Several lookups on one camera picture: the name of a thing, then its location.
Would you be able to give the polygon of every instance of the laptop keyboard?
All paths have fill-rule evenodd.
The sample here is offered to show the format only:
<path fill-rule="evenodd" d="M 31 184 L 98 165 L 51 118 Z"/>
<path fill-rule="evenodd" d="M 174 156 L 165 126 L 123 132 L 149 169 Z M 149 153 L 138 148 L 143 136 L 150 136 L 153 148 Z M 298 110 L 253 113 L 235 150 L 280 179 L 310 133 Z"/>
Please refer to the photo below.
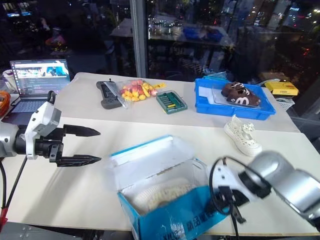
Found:
<path fill-rule="evenodd" d="M 12 113 L 33 113 L 35 112 L 45 101 L 21 101 L 12 110 Z"/>

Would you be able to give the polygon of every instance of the box flap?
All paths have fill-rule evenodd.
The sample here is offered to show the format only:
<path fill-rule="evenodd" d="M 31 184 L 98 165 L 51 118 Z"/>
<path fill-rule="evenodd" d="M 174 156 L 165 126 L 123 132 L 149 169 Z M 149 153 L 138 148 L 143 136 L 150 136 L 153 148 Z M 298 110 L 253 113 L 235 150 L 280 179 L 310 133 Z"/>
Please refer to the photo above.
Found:
<path fill-rule="evenodd" d="M 194 158 L 194 150 L 178 137 L 166 135 L 112 154 L 116 190 L 121 191 L 168 168 Z"/>

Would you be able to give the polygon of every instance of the blue plastic tray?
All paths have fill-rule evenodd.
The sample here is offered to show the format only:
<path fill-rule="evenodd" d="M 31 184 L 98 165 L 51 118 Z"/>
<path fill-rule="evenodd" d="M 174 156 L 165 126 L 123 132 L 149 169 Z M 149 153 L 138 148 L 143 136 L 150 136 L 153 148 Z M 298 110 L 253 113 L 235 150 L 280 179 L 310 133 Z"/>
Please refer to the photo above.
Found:
<path fill-rule="evenodd" d="M 198 39 L 198 40 L 203 39 L 203 40 L 207 40 L 207 41 L 211 40 L 213 42 L 219 43 L 223 37 L 222 33 L 218 29 L 213 29 L 212 32 L 208 32 L 206 34 L 207 39 L 205 36 L 200 38 L 199 31 L 200 29 L 196 27 L 186 26 L 183 28 L 183 33 L 187 39 Z"/>
<path fill-rule="evenodd" d="M 223 116 L 236 115 L 239 118 L 266 120 L 270 115 L 276 113 L 276 110 L 269 102 L 266 94 L 260 86 L 245 84 L 244 86 L 257 95 L 260 100 L 260 108 L 251 108 L 246 106 L 232 106 L 222 104 L 209 104 L 208 99 L 199 96 L 199 87 L 223 89 L 225 82 L 216 79 L 197 78 L 195 80 L 195 108 L 201 114 L 214 114 Z"/>

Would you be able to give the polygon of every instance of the yellow candy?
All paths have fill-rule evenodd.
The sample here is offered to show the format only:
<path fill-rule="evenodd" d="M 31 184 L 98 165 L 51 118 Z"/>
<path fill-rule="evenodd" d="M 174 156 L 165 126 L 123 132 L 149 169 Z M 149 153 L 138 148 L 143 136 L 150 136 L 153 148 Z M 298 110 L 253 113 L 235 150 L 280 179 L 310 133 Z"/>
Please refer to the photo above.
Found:
<path fill-rule="evenodd" d="M 136 97 L 136 98 L 139 97 L 139 93 L 138 93 L 137 91 L 133 91 L 133 92 L 132 92 L 132 95 L 133 95 L 134 97 Z"/>
<path fill-rule="evenodd" d="M 133 96 L 131 98 L 131 100 L 132 100 L 132 102 L 138 102 L 140 99 L 138 97 L 136 97 L 136 96 Z"/>
<path fill-rule="evenodd" d="M 139 96 L 139 99 L 140 99 L 140 100 L 145 100 L 145 99 L 146 99 L 146 95 L 140 95 L 140 96 Z"/>
<path fill-rule="evenodd" d="M 146 83 L 146 82 L 145 82 L 144 84 L 142 84 L 142 87 L 144 87 L 144 88 L 147 89 L 147 90 L 149 89 L 149 86 L 150 86 L 150 85 L 149 85 L 148 83 Z"/>
<path fill-rule="evenodd" d="M 124 99 L 127 100 L 127 101 L 131 101 L 131 97 L 130 96 L 125 96 Z"/>
<path fill-rule="evenodd" d="M 127 96 L 130 97 L 130 98 L 132 98 L 132 96 L 133 96 L 132 93 L 129 92 L 129 91 L 125 91 L 124 94 L 127 95 Z"/>
<path fill-rule="evenodd" d="M 145 88 L 145 87 L 142 87 L 142 90 L 143 90 L 144 94 L 149 98 L 149 97 L 150 97 L 150 94 L 149 94 L 149 92 L 146 90 L 146 88 Z"/>

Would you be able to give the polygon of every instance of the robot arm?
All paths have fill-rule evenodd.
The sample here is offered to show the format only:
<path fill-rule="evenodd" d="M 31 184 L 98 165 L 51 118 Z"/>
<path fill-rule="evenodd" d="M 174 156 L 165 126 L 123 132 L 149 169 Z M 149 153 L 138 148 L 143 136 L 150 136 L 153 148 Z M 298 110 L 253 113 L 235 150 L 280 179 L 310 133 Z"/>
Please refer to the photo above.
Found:
<path fill-rule="evenodd" d="M 54 107 L 55 94 L 50 91 L 48 100 L 35 111 L 27 126 L 0 121 L 0 158 L 25 154 L 28 160 L 43 156 L 58 167 L 76 167 L 95 163 L 101 158 L 90 155 L 62 156 L 63 137 L 74 134 L 81 137 L 100 135 L 92 128 L 64 125 L 57 128 L 61 111 Z"/>
<path fill-rule="evenodd" d="M 236 219 L 243 223 L 245 219 L 240 215 L 238 206 L 265 198 L 272 188 L 277 196 L 320 232 L 320 182 L 309 173 L 294 169 L 277 152 L 260 153 L 240 173 L 226 164 L 217 164 L 211 179 L 214 203 L 208 204 L 208 211 L 221 210 L 231 203 Z"/>

